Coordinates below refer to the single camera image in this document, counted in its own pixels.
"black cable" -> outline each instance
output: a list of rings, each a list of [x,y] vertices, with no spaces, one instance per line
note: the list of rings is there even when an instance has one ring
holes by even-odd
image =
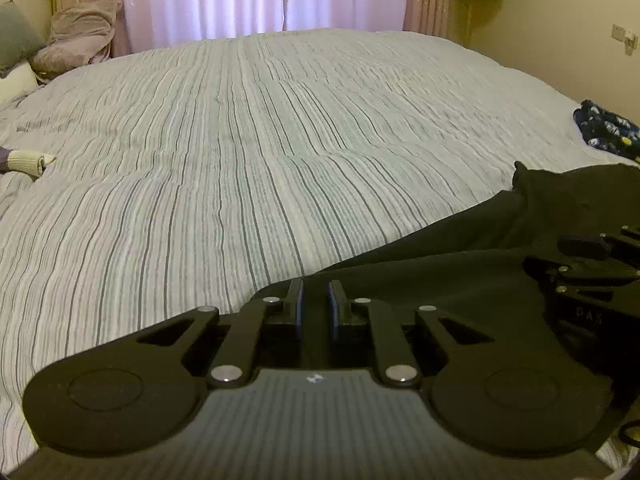
[[[632,430],[633,428],[640,428],[640,418],[638,420],[632,420],[631,422],[623,424],[618,431],[618,438],[623,444],[640,448],[640,440],[636,440],[630,437],[627,433],[628,430]]]

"bed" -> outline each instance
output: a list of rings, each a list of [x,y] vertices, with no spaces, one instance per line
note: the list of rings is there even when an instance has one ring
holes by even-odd
[[[36,371],[199,305],[236,310],[508,189],[513,163],[622,162],[577,104],[441,38],[313,30],[80,68],[0,112],[0,470]]]

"white pillow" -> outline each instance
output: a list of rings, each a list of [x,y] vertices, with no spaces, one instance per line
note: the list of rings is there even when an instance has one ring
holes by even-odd
[[[36,75],[27,60],[14,66],[4,79],[0,79],[0,103],[30,94],[38,89]]]

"pillow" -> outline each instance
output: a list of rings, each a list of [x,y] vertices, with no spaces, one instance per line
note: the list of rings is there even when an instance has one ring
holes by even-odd
[[[13,1],[0,4],[0,77],[44,45]]]
[[[0,79],[0,103],[30,94],[38,89],[36,75],[27,61],[18,63],[4,79]]]

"navy patterned cloth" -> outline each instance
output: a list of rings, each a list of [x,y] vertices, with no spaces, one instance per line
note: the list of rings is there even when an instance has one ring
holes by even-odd
[[[640,164],[640,128],[588,99],[574,112],[574,121],[588,145]]]

